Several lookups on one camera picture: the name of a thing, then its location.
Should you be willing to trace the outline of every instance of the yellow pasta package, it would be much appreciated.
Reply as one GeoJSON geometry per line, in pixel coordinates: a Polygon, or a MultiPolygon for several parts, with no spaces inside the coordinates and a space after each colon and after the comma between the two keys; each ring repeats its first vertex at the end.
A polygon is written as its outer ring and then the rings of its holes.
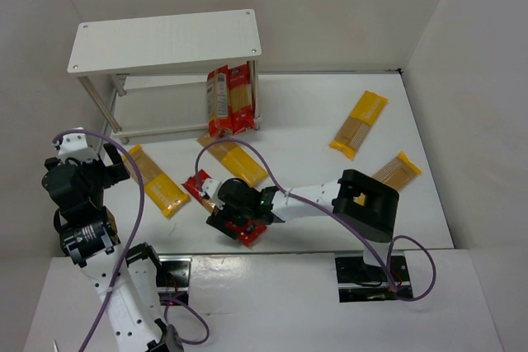
{"type": "MultiPolygon", "coordinates": [[[[143,151],[140,145],[129,150],[130,156],[138,164],[139,171],[145,184],[145,192],[150,199],[162,210],[163,216],[170,218],[181,208],[190,197],[163,172],[154,161],[143,151]]],[[[123,162],[135,181],[138,178],[132,166],[123,157],[123,162]]]]}
{"type": "Polygon", "coordinates": [[[353,159],[387,102],[386,98],[365,91],[330,143],[330,147],[344,152],[347,157],[353,159]]]}
{"type": "MultiPolygon", "coordinates": [[[[422,171],[409,161],[404,152],[400,152],[398,156],[393,158],[387,165],[377,171],[372,177],[383,184],[400,191],[412,179],[420,175],[422,171]]],[[[365,203],[365,196],[360,195],[356,202],[363,205],[365,203]]]]}
{"type": "MultiPolygon", "coordinates": [[[[205,147],[215,139],[209,133],[198,138],[196,141],[205,147]]],[[[235,142],[222,142],[214,144],[207,151],[226,167],[236,177],[245,181],[250,187],[254,187],[267,178],[266,170],[258,165],[246,152],[235,142]]]]}

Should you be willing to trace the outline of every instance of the white shelf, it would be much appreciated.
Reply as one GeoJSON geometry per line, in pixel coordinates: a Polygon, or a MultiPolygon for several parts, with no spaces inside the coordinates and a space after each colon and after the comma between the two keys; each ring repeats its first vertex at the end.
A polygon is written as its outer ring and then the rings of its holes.
{"type": "Polygon", "coordinates": [[[136,87],[115,98],[120,138],[207,129],[205,77],[201,82],[136,87]]]}
{"type": "Polygon", "coordinates": [[[251,9],[83,22],[68,72],[73,76],[207,73],[211,65],[244,63],[261,53],[251,9]]]}
{"type": "MultiPolygon", "coordinates": [[[[134,77],[132,87],[194,82],[202,77],[134,77]]],[[[284,186],[314,185],[338,178],[355,168],[373,175],[400,151],[423,174],[400,194],[395,234],[416,238],[428,248],[452,248],[450,233],[417,131],[407,94],[398,74],[261,74],[259,131],[240,135],[269,162],[284,186]],[[354,161],[331,149],[328,143],[365,90],[389,99],[354,161]]],[[[130,146],[144,150],[178,184],[194,171],[201,146],[194,138],[161,141],[165,137],[132,138],[130,146]]],[[[221,180],[232,177],[209,154],[200,163],[221,180]]],[[[267,179],[259,187],[270,185],[267,179]]],[[[132,229],[138,203],[138,186],[124,181],[106,190],[105,205],[115,215],[122,241],[132,229]]],[[[303,218],[272,224],[251,250],[205,224],[208,213],[195,200],[166,219],[146,200],[137,242],[152,244],[158,253],[247,253],[354,251],[361,244],[342,226],[327,217],[303,218]]],[[[414,249],[407,242],[398,248],[414,249]]]]}

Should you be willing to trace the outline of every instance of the red snack package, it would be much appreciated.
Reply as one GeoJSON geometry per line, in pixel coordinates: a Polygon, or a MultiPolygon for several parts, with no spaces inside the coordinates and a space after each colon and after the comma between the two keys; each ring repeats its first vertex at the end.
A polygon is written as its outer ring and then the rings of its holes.
{"type": "Polygon", "coordinates": [[[229,97],[233,134],[255,129],[249,69],[246,64],[229,70],[229,97]]]}
{"type": "MultiPolygon", "coordinates": [[[[204,184],[205,179],[211,178],[211,176],[207,175],[207,172],[204,171],[203,169],[200,169],[200,171],[198,172],[198,177],[200,178],[201,185],[204,184]]],[[[198,202],[200,202],[203,205],[203,207],[209,211],[210,214],[213,212],[213,210],[215,209],[215,204],[213,204],[212,202],[209,202],[207,199],[204,199],[203,197],[200,196],[200,191],[198,190],[195,176],[191,176],[189,179],[187,179],[187,181],[183,184],[183,186],[185,187],[187,191],[189,191],[190,195],[196,198],[198,202]]]]}
{"type": "MultiPolygon", "coordinates": [[[[205,182],[206,179],[210,178],[207,172],[205,172],[203,169],[200,169],[200,171],[198,172],[198,177],[200,178],[201,185],[205,182]]],[[[198,190],[195,176],[191,176],[189,179],[187,179],[187,181],[183,183],[183,186],[186,188],[187,191],[189,191],[190,195],[196,198],[203,205],[203,207],[207,209],[210,214],[213,213],[213,211],[215,210],[215,204],[200,196],[200,191],[198,190]]],[[[225,227],[234,231],[236,233],[236,238],[245,247],[249,247],[252,243],[257,240],[257,238],[263,232],[267,230],[266,225],[254,222],[252,220],[248,220],[247,223],[242,227],[237,226],[231,222],[226,222],[225,227]]]]}
{"type": "Polygon", "coordinates": [[[210,136],[233,132],[228,72],[228,66],[225,65],[207,76],[207,113],[209,114],[210,136]]]}
{"type": "Polygon", "coordinates": [[[249,247],[254,243],[257,238],[267,230],[266,225],[252,220],[248,220],[246,225],[243,227],[236,226],[235,224],[228,222],[225,225],[227,228],[237,233],[237,239],[245,246],[249,247]]]}

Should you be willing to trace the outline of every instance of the cable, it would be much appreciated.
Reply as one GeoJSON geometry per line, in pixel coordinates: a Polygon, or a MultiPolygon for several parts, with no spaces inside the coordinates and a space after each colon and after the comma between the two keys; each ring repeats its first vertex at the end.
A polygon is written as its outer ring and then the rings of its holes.
{"type": "Polygon", "coordinates": [[[431,280],[431,284],[429,285],[429,287],[427,288],[427,290],[422,293],[421,295],[419,295],[418,297],[414,297],[414,298],[404,298],[404,297],[400,297],[396,294],[396,297],[398,299],[401,299],[403,301],[417,301],[417,300],[421,300],[422,298],[426,297],[433,289],[433,287],[435,286],[435,283],[436,283],[436,265],[435,265],[435,261],[433,260],[431,254],[429,253],[429,251],[427,251],[427,249],[418,241],[416,241],[415,239],[411,238],[411,237],[407,237],[407,236],[404,236],[404,235],[398,235],[396,237],[393,238],[393,240],[391,241],[390,245],[389,245],[389,251],[388,251],[388,258],[387,258],[387,264],[384,263],[383,259],[380,257],[380,255],[378,254],[378,252],[374,249],[374,247],[372,247],[372,245],[368,242],[368,240],[366,240],[354,227],[352,227],[350,224],[348,224],[347,222],[345,222],[343,219],[341,219],[339,216],[337,216],[336,214],[334,214],[332,211],[330,211],[329,209],[323,207],[322,205],[319,205],[319,204],[316,204],[315,202],[309,200],[309,199],[306,199],[305,197],[301,197],[300,195],[297,195],[297,194],[293,194],[293,193],[289,193],[288,190],[286,190],[284,187],[282,187],[282,185],[279,183],[279,181],[275,178],[275,176],[273,175],[273,172],[271,171],[271,168],[270,166],[267,164],[266,160],[264,159],[264,157],[249,143],[246,143],[244,142],[243,140],[240,140],[240,139],[237,139],[237,138],[222,138],[222,139],[219,139],[219,140],[215,140],[209,144],[206,144],[201,150],[200,152],[198,153],[198,156],[196,157],[196,160],[195,160],[195,178],[196,178],[196,186],[198,187],[198,190],[201,190],[201,183],[200,183],[200,177],[198,175],[198,171],[199,171],[199,162],[200,162],[200,158],[201,156],[207,151],[208,148],[210,148],[211,146],[214,146],[215,144],[218,144],[218,143],[222,143],[222,142],[235,142],[235,143],[238,143],[238,144],[241,144],[247,148],[249,148],[253,153],[255,153],[255,155],[258,157],[258,159],[261,161],[262,165],[266,168],[267,170],[267,173],[268,175],[270,176],[271,178],[271,181],[273,181],[273,184],[277,187],[277,189],[279,189],[279,191],[283,194],[288,194],[289,197],[291,198],[294,198],[294,199],[297,199],[298,201],[300,202],[304,202],[305,204],[308,204],[310,206],[313,206],[314,208],[318,209],[319,211],[323,212],[324,214],[326,214],[327,216],[330,216],[331,218],[333,218],[334,220],[336,220],[339,224],[341,224],[344,228],[346,228],[349,232],[351,232],[357,239],[360,240],[360,242],[365,245],[365,247],[369,250],[369,252],[372,254],[372,256],[376,259],[376,261],[378,261],[378,264],[379,266],[381,267],[382,271],[385,273],[385,276],[387,277],[387,282],[389,283],[389,287],[394,290],[395,292],[398,292],[398,286],[396,285],[396,282],[394,281],[394,278],[393,276],[390,274],[390,255],[392,253],[392,250],[394,248],[394,243],[398,240],[398,239],[407,239],[409,240],[410,242],[414,243],[415,245],[417,245],[426,255],[427,255],[427,258],[429,259],[429,261],[431,262],[431,267],[432,267],[432,280],[431,280]]]}
{"type": "Polygon", "coordinates": [[[420,242],[418,242],[416,239],[408,237],[407,235],[397,235],[390,242],[389,250],[387,251],[387,266],[389,268],[390,268],[390,259],[391,259],[392,252],[393,252],[393,249],[394,249],[394,243],[398,239],[407,239],[408,241],[410,241],[410,242],[414,243],[416,246],[418,246],[426,254],[427,258],[431,262],[432,279],[431,279],[431,283],[429,284],[429,287],[427,288],[427,290],[425,292],[423,292],[422,294],[420,294],[418,297],[406,298],[406,297],[398,296],[398,289],[394,289],[395,290],[394,294],[396,295],[397,299],[403,300],[403,301],[411,302],[411,301],[421,300],[422,298],[426,297],[432,291],[432,288],[435,287],[435,283],[436,283],[436,265],[435,265],[435,261],[433,260],[433,258],[431,256],[431,253],[429,253],[429,251],[420,242]]]}
{"type": "Polygon", "coordinates": [[[172,277],[172,284],[174,285],[174,293],[178,293],[178,284],[176,282],[176,278],[174,277],[173,274],[171,274],[171,277],[172,277]]]}
{"type": "Polygon", "coordinates": [[[116,284],[117,280],[117,274],[120,271],[121,266],[125,262],[126,254],[128,253],[130,249],[130,245],[132,244],[132,241],[134,240],[135,234],[138,232],[139,225],[141,224],[141,218],[143,217],[143,209],[145,205],[145,188],[143,184],[143,178],[141,177],[141,172],[139,171],[138,164],[135,163],[134,159],[129,155],[129,152],[126,151],[123,146],[118,144],[114,139],[107,137],[104,134],[101,134],[96,131],[90,131],[88,129],[68,129],[66,131],[61,132],[60,134],[57,134],[52,140],[53,144],[57,144],[57,142],[64,136],[69,134],[85,134],[85,135],[91,135],[95,136],[97,138],[100,138],[104,141],[107,141],[112,146],[117,148],[123,155],[126,157],[126,159],[129,161],[130,165],[134,169],[134,173],[138,177],[138,185],[139,185],[139,208],[138,208],[138,216],[135,219],[134,227],[132,228],[132,231],[129,236],[129,240],[126,242],[125,247],[123,248],[123,251],[121,252],[121,256],[119,256],[119,259],[117,260],[117,263],[115,263],[114,272],[112,273],[112,277],[110,279],[110,283],[108,284],[108,288],[110,291],[106,293],[105,299],[103,300],[101,304],[101,308],[99,308],[99,312],[96,315],[96,318],[94,319],[92,323],[92,327],[90,327],[90,330],[88,331],[88,334],[86,335],[86,338],[81,344],[81,347],[79,348],[79,352],[83,352],[88,343],[90,342],[90,339],[93,337],[93,333],[97,329],[97,326],[99,325],[99,322],[101,321],[101,318],[103,314],[105,313],[106,307],[108,307],[108,303],[110,302],[110,297],[112,295],[112,287],[114,284],[116,284]]]}
{"type": "MultiPolygon", "coordinates": [[[[196,319],[198,319],[200,321],[200,323],[202,325],[204,325],[204,328],[205,328],[205,337],[202,339],[202,340],[199,340],[199,341],[190,341],[190,340],[185,340],[183,338],[180,338],[181,342],[184,343],[184,344],[188,344],[188,345],[201,345],[203,344],[204,342],[206,342],[208,339],[209,339],[209,335],[210,335],[210,330],[209,330],[209,326],[207,325],[207,322],[204,320],[203,317],[200,316],[200,314],[198,312],[196,312],[194,309],[192,309],[191,307],[189,307],[187,304],[185,304],[183,301],[180,301],[177,299],[177,296],[181,295],[181,294],[184,294],[185,292],[180,292],[180,294],[177,294],[174,298],[171,298],[171,297],[163,297],[162,298],[162,301],[166,301],[166,302],[170,302],[170,303],[173,303],[173,304],[177,304],[177,305],[181,305],[182,307],[184,307],[187,311],[189,311],[190,313],[192,313],[196,319]]],[[[171,306],[170,305],[166,305],[165,306],[165,312],[163,313],[163,317],[165,318],[165,322],[168,324],[168,318],[167,318],[167,314],[168,314],[168,309],[170,308],[171,306]]]]}

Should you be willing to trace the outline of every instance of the red pasta package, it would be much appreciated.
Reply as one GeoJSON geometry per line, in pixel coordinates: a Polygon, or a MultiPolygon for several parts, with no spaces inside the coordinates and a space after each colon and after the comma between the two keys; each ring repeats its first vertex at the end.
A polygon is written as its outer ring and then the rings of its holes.
{"type": "MultiPolygon", "coordinates": [[[[203,185],[206,179],[210,179],[210,176],[203,169],[200,169],[198,172],[198,178],[200,179],[200,184],[203,185]]],[[[189,191],[194,198],[196,198],[207,211],[212,214],[215,210],[218,210],[212,202],[200,196],[200,190],[198,190],[196,177],[193,175],[183,186],[189,191]]],[[[243,226],[237,226],[234,223],[226,222],[225,227],[230,230],[229,235],[232,239],[239,240],[245,247],[250,247],[263,232],[267,230],[267,226],[262,223],[254,222],[248,220],[243,226]]]]}
{"type": "Polygon", "coordinates": [[[229,98],[233,134],[255,129],[249,69],[246,64],[229,70],[229,98]]]}

